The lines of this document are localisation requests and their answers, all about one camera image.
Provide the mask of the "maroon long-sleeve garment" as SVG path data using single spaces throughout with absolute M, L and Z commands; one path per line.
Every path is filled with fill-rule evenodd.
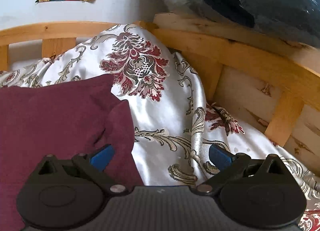
M 1 89 L 1 230 L 24 224 L 16 196 L 47 154 L 70 159 L 110 144 L 104 173 L 119 184 L 142 185 L 133 160 L 134 126 L 127 100 L 111 93 L 109 74 L 39 87 Z

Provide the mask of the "white floral satin bedspread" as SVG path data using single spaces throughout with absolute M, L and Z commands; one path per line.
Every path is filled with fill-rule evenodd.
M 66 158 L 111 142 L 106 173 L 127 184 L 193 185 L 214 176 L 213 143 L 253 158 L 280 156 L 319 230 L 319 164 L 264 136 L 280 90 L 226 68 L 217 93 L 185 55 L 146 30 L 117 25 L 53 58 L 1 70 L 1 230 L 18 230 L 15 198 L 46 152 Z

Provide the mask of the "wooden bed frame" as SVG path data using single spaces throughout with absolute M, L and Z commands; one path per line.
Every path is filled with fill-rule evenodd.
M 176 14 L 153 22 L 47 22 L 1 31 L 1 85 L 39 88 L 109 74 L 143 130 L 247 132 L 319 174 L 319 73 L 296 62 L 319 49 Z

